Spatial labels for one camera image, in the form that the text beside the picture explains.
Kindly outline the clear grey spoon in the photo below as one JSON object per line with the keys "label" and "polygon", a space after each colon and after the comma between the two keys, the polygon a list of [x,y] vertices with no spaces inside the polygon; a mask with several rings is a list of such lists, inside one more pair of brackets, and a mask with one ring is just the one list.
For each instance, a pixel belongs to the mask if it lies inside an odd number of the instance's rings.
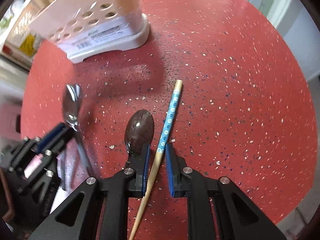
{"label": "clear grey spoon", "polygon": [[79,113],[81,103],[81,87],[78,84],[67,84],[63,93],[62,116],[64,121],[74,130],[76,147],[86,172],[90,177],[95,177],[95,172],[89,161],[80,132]]}

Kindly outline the blue patterned wooden chopstick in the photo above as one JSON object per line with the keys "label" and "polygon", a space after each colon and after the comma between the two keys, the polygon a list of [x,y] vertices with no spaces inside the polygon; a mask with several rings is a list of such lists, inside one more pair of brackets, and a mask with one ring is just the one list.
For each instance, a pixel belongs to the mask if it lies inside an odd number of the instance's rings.
{"label": "blue patterned wooden chopstick", "polygon": [[175,82],[175,87],[174,87],[174,91],[172,94],[172,98],[169,104],[169,108],[167,111],[167,116],[164,122],[164,126],[161,132],[161,137],[157,146],[157,150],[156,150],[156,154],[152,163],[152,167],[151,167],[151,171],[149,174],[149,178],[148,178],[148,183],[147,183],[147,187],[146,187],[146,193],[145,196],[142,198],[137,215],[136,215],[136,220],[134,222],[134,225],[132,227],[130,236],[129,236],[129,240],[133,240],[135,237],[135,234],[138,230],[139,224],[142,220],[145,208],[147,206],[154,182],[156,180],[157,177],[157,173],[159,170],[159,167],[161,165],[161,161],[162,161],[162,157],[163,157],[163,153],[165,150],[165,146],[168,142],[168,138],[169,138],[169,134],[171,132],[171,128],[172,128],[172,124],[174,122],[174,117],[175,117],[175,113],[178,107],[178,101],[180,99],[180,94],[182,91],[182,86],[183,86],[183,81],[182,80],[176,80]]}

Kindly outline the dark brown spoon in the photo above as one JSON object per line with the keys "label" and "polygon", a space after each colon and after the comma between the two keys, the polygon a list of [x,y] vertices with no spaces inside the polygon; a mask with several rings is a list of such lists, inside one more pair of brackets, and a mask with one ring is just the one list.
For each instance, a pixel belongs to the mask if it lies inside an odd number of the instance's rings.
{"label": "dark brown spoon", "polygon": [[152,114],[141,109],[136,111],[127,123],[124,144],[129,155],[140,155],[144,144],[151,144],[155,131]]}

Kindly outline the pink plastic stool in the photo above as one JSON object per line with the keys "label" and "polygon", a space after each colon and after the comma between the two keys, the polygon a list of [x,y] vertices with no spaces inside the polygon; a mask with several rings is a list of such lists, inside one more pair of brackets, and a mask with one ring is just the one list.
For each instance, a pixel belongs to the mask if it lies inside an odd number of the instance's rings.
{"label": "pink plastic stool", "polygon": [[22,106],[12,102],[1,104],[1,137],[19,141],[21,139]]}

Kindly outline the beige perforated storage cart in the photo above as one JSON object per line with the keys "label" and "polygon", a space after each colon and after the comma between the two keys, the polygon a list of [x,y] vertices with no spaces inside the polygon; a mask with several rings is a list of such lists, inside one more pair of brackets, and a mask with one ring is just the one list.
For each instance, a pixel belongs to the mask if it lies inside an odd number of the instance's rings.
{"label": "beige perforated storage cart", "polygon": [[30,68],[41,38],[29,25],[39,12],[31,2],[14,2],[1,20],[2,55],[24,68]]}

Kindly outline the pink utensil holder caddy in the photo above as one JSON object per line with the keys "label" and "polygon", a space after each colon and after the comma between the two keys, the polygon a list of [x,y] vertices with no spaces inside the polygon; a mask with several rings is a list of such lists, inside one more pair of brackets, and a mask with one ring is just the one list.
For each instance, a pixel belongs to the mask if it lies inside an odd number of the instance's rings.
{"label": "pink utensil holder caddy", "polygon": [[72,63],[138,48],[150,32],[140,0],[55,0],[30,29],[60,48]]}

